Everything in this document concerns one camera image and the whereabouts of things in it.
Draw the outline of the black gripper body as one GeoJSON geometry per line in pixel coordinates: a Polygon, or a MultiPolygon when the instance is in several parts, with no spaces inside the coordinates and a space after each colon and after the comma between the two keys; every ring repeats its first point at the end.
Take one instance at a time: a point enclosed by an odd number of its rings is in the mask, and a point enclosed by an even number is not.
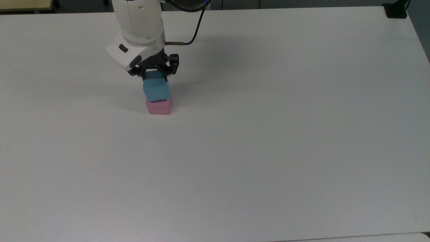
{"type": "Polygon", "coordinates": [[[165,54],[165,48],[163,48],[157,54],[137,63],[137,65],[133,67],[133,72],[145,72],[149,69],[156,69],[160,72],[169,72],[167,61],[168,59],[167,55],[165,54]]]}

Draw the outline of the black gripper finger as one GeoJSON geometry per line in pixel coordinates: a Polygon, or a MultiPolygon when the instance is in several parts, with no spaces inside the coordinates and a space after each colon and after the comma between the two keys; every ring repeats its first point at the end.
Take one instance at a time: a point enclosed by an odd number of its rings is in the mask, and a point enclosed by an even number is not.
{"type": "Polygon", "coordinates": [[[179,55],[164,54],[161,58],[161,62],[159,63],[159,72],[163,74],[163,77],[166,82],[168,82],[168,77],[171,75],[175,75],[179,67],[179,55]]]}
{"type": "Polygon", "coordinates": [[[142,81],[145,81],[146,71],[147,71],[147,68],[145,68],[143,66],[134,66],[133,68],[131,68],[128,71],[128,74],[130,76],[138,76],[138,77],[142,78],[142,81]]]}

